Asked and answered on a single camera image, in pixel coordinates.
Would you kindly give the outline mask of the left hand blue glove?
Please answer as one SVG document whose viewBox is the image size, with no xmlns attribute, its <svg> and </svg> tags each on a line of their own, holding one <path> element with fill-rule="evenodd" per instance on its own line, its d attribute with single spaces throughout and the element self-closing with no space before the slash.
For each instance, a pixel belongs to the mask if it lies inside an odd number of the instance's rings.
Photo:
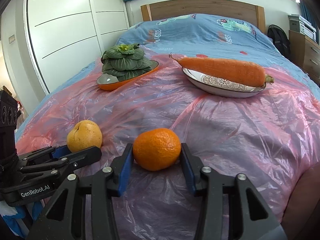
<svg viewBox="0 0 320 240">
<path fill-rule="evenodd" d="M 34 222 L 42 210 L 43 201 L 27 204 L 26 210 L 22 206 L 10 207 L 4 200 L 1 201 L 1 217 L 12 233 L 22 238 L 26 238 L 29 233 L 27 223 L 23 219 L 30 215 Z"/>
</svg>

